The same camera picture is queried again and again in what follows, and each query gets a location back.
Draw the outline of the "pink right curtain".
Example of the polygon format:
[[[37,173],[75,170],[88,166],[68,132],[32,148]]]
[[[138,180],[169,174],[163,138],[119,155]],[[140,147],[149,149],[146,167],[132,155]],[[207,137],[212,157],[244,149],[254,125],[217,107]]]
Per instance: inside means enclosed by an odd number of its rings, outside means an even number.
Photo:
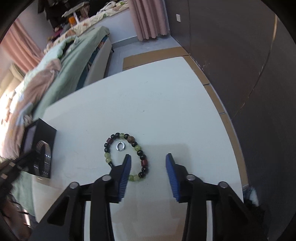
[[[127,1],[139,41],[155,39],[169,33],[164,1]]]

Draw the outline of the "pink left curtain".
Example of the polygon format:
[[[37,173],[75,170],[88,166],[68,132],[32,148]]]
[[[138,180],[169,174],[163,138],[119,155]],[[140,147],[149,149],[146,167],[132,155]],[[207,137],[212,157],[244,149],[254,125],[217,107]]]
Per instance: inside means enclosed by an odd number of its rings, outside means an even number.
[[[18,19],[13,22],[7,31],[1,46],[24,73],[34,69],[44,57],[44,53]]]

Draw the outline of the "white wall socket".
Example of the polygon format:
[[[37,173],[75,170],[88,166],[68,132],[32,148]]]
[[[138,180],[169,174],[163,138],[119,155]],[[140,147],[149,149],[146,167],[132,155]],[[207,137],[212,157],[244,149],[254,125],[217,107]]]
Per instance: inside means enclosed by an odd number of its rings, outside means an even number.
[[[176,15],[176,20],[180,23],[181,22],[181,17],[179,14]]]

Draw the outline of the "pink duck blanket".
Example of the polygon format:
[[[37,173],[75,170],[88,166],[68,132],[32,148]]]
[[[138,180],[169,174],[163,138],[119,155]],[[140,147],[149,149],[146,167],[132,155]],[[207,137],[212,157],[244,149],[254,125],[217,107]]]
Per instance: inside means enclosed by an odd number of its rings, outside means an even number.
[[[20,155],[25,128],[33,122],[32,111],[54,82],[61,67],[61,61],[53,59],[28,83],[10,118],[6,135],[1,138],[2,158],[13,159]]]

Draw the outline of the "white low table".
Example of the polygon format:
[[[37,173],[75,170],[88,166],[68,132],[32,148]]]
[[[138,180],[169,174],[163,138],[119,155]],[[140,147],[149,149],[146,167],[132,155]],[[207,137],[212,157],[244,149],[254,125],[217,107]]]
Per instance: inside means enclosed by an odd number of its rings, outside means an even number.
[[[221,117],[182,57],[97,81],[48,107],[42,119],[57,133],[51,178],[32,179],[37,220],[71,182],[88,184],[110,172],[104,144],[117,132],[139,143],[149,174],[141,182],[129,182],[122,202],[111,206],[116,240],[181,240],[186,205],[172,196],[167,154],[203,181],[225,181],[243,196]]]

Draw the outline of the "light green quilt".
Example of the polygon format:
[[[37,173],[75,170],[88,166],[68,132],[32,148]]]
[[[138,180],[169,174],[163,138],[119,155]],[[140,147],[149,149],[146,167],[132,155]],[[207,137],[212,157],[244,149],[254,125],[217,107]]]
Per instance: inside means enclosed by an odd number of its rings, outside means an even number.
[[[45,110],[53,103],[59,101],[63,97],[73,93],[79,82],[79,76],[73,72],[74,59],[71,58],[71,50],[74,48],[75,38],[68,37],[58,45],[52,47],[43,57],[36,68],[29,71],[20,81],[16,78],[10,82],[10,85],[1,95],[1,111],[13,113],[16,104],[22,96],[25,88],[32,78],[41,70],[43,70],[50,61],[59,59],[62,64],[61,71],[56,76],[52,85],[43,95],[40,102],[33,109],[34,116],[41,116]]]

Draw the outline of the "patterned window seat cushion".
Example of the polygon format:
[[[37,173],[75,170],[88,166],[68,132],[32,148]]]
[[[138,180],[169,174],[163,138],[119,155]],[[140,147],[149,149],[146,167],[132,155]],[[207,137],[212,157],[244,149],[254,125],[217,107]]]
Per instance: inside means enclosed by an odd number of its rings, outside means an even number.
[[[101,8],[95,15],[86,18],[79,23],[76,23],[73,27],[70,27],[66,31],[62,30],[62,34],[58,35],[58,38],[56,40],[50,40],[48,42],[45,49],[43,50],[44,54],[46,54],[52,47],[58,45],[64,39],[70,36],[80,36],[90,27],[103,20],[104,18],[116,15],[128,8],[129,6],[127,1],[110,1],[106,3],[105,6]]]

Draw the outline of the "silver bangle set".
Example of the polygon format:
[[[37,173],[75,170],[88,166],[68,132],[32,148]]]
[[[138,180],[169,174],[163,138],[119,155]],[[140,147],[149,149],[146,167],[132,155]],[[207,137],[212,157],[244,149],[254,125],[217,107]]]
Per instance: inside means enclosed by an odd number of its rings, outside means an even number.
[[[52,152],[51,147],[45,141],[39,141],[36,145],[36,160],[34,173],[36,176],[50,178]]]

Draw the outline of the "white folding lap desk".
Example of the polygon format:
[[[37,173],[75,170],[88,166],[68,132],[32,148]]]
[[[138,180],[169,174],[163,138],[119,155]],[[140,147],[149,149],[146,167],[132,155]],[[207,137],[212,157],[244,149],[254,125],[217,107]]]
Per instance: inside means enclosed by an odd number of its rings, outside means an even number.
[[[80,23],[79,18],[76,14],[77,11],[81,10],[83,7],[88,6],[89,2],[88,1],[84,1],[79,3],[78,5],[76,5],[75,7],[69,9],[68,11],[66,11],[63,15],[62,18],[66,18],[70,15],[73,15],[75,18],[76,23]]]

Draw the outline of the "black jewelry box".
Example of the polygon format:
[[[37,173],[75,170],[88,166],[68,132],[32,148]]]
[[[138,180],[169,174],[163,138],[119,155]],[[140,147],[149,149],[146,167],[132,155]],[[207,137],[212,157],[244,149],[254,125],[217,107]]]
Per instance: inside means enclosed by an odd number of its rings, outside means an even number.
[[[51,177],[51,162],[57,130],[42,119],[25,128],[21,155],[25,156],[25,172],[37,177]]]

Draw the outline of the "pink curtain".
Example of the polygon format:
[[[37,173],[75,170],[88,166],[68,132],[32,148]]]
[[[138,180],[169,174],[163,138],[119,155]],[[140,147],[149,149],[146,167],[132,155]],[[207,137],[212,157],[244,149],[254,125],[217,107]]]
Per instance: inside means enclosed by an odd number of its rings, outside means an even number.
[[[44,57],[44,53],[18,19],[13,22],[7,31],[1,46],[24,73],[34,69]]]
[[[155,39],[169,33],[164,1],[127,1],[139,41]]]

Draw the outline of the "green bed sheet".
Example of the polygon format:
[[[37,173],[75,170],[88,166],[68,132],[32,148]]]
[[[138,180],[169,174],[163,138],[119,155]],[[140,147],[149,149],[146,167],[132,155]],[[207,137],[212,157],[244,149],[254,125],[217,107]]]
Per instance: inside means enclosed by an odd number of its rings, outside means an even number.
[[[61,58],[61,71],[57,74],[44,97],[32,109],[33,121],[42,118],[50,105],[73,93],[78,88],[79,78],[87,65],[87,61],[90,60],[91,54],[95,52],[99,43],[108,35],[109,29],[99,26],[91,27],[86,33],[73,39],[74,43],[70,45],[70,49]],[[14,183],[12,194],[30,215],[35,215],[32,174],[22,171],[18,180]]]

